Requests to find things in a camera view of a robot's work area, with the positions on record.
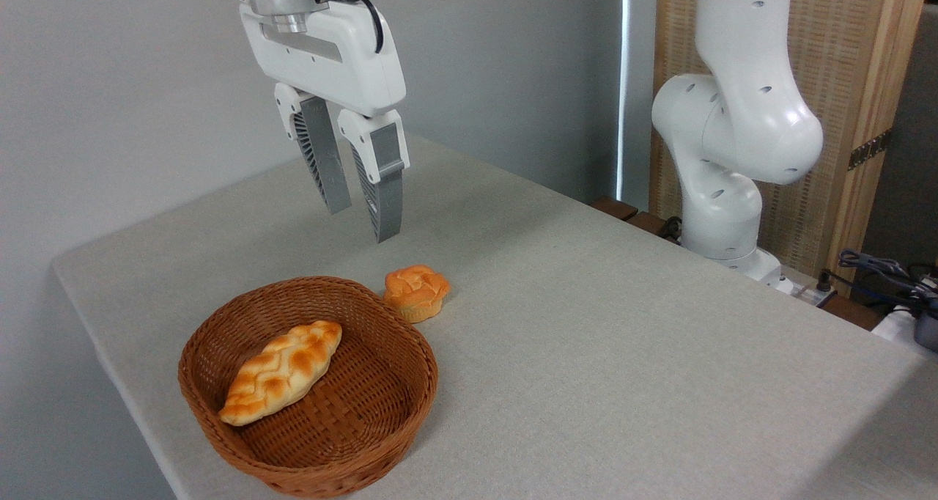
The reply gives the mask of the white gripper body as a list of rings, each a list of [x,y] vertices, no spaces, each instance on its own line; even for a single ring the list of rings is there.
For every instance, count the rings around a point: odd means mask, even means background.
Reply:
[[[310,95],[374,117],[406,96],[402,66],[383,16],[376,52],[372,13],[361,4],[332,3],[309,13],[303,33],[278,32],[247,4],[239,6],[245,35],[265,75]]]

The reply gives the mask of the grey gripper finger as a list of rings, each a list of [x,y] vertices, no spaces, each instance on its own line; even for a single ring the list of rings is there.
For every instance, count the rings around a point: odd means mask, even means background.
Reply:
[[[298,144],[329,213],[335,215],[351,206],[325,100],[279,82],[275,86],[275,99],[287,136]]]
[[[342,109],[338,125],[351,143],[376,242],[382,243],[401,230],[403,170],[411,166],[401,116],[394,109],[375,118]]]

